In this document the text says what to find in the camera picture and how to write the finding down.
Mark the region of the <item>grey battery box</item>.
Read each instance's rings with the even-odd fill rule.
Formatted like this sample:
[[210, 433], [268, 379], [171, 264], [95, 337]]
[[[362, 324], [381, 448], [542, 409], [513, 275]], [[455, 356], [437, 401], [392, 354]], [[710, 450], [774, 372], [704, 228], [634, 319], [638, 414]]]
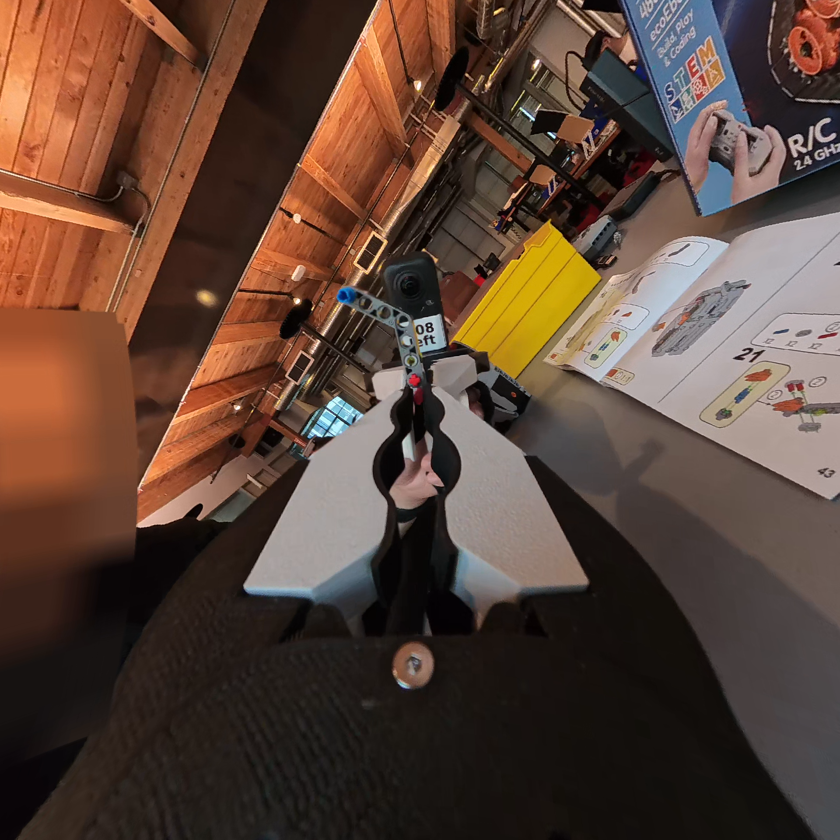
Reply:
[[592, 262], [614, 245], [617, 233], [618, 228], [613, 217], [602, 215], [574, 237], [571, 245], [586, 261]]

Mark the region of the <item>grey toy robot body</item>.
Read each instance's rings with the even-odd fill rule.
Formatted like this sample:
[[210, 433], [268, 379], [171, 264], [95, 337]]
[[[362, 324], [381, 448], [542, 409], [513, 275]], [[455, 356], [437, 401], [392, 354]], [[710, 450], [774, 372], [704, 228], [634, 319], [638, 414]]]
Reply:
[[484, 420], [503, 436], [525, 414], [531, 401], [531, 395], [518, 381], [493, 365], [477, 374], [472, 388], [476, 397], [471, 396], [469, 403], [479, 405]]

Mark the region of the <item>blue robot kit box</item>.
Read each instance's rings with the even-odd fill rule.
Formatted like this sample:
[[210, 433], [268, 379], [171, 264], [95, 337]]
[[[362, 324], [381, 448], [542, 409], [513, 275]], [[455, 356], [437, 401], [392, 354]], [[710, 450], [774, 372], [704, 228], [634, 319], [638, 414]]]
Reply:
[[621, 5], [699, 215], [838, 163], [838, 1]]

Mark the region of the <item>black power adapter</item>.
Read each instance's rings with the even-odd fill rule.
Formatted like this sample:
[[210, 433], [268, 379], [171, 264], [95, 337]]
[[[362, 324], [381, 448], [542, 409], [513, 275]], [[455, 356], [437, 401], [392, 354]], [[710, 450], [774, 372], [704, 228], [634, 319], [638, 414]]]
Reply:
[[633, 183], [625, 186], [605, 208], [605, 213], [617, 223], [635, 215], [656, 191], [663, 174], [660, 171], [648, 171]]

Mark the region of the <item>open instruction booklet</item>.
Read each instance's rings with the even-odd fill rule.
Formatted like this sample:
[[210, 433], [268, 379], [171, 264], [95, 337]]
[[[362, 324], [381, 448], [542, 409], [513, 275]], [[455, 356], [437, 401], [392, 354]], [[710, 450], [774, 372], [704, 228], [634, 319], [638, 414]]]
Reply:
[[668, 242], [544, 363], [623, 392], [828, 500], [839, 490], [839, 215]]

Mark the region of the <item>grey desk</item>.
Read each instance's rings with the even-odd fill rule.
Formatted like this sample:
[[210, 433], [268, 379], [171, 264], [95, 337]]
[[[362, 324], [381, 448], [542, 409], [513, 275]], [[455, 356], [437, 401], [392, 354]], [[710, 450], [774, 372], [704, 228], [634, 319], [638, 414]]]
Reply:
[[838, 838], [838, 501], [623, 394], [553, 369], [511, 439], [643, 555], [706, 649], [753, 748], [820, 838]]

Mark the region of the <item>dark teal desk leg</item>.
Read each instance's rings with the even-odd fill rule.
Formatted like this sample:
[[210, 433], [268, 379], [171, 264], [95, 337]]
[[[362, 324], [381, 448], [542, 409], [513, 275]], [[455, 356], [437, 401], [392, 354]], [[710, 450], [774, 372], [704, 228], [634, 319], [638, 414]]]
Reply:
[[604, 50], [581, 83], [581, 92], [660, 162], [675, 154], [664, 116], [649, 85], [620, 57]]

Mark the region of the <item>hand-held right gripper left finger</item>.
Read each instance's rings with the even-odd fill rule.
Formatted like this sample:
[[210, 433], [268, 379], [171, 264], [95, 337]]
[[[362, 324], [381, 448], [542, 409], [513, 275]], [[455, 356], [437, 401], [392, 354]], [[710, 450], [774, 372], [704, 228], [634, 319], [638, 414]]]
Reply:
[[334, 606], [349, 620], [385, 606], [393, 585], [383, 572], [400, 547], [391, 489], [410, 431], [411, 391], [403, 388], [310, 457], [245, 592]]

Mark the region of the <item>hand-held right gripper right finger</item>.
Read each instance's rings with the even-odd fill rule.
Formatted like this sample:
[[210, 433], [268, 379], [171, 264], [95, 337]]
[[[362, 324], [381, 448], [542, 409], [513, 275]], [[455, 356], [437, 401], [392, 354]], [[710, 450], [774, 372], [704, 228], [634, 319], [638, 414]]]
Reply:
[[443, 482], [434, 588], [481, 627], [491, 608], [584, 592], [589, 580], [519, 447], [440, 387], [428, 387], [431, 467]]

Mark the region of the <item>person's left hand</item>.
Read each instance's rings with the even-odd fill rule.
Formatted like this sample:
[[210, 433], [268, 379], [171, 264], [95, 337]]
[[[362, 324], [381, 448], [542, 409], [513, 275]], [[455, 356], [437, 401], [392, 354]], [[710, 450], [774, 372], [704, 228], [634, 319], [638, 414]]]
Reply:
[[[445, 483], [432, 467], [434, 441], [421, 430], [425, 422], [423, 407], [415, 406], [414, 414], [415, 459], [404, 458], [403, 472], [393, 482], [390, 495], [395, 508], [414, 508], [425, 503], [423, 508], [428, 509], [434, 507], [434, 501], [445, 491]], [[412, 523], [398, 523], [401, 532], [408, 530]]]

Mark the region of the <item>grey bent beam with pins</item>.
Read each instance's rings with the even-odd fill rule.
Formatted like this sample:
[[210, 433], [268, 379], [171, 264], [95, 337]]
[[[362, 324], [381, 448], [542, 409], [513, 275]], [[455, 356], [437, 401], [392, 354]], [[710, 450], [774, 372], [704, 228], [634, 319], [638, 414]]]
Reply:
[[407, 382], [404, 390], [411, 393], [413, 407], [421, 405], [424, 399], [423, 388], [426, 375], [417, 346], [413, 320], [410, 316], [355, 287], [340, 288], [337, 302], [393, 330], [401, 366], [390, 369], [406, 370]]

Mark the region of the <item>person's black shirt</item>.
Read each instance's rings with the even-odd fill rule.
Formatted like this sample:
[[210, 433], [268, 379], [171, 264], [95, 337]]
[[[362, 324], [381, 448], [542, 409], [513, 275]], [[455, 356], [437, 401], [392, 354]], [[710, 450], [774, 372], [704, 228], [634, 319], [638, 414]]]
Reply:
[[173, 521], [136, 528], [133, 582], [143, 592], [166, 592], [229, 522], [200, 519], [201, 503]]

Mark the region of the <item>yellow storage bin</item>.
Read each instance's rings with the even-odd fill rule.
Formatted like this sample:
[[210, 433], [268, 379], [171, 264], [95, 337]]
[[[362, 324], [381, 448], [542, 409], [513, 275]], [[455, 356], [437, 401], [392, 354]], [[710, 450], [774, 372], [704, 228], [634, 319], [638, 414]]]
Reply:
[[547, 222], [489, 285], [453, 339], [486, 352], [491, 363], [517, 379], [601, 281]]

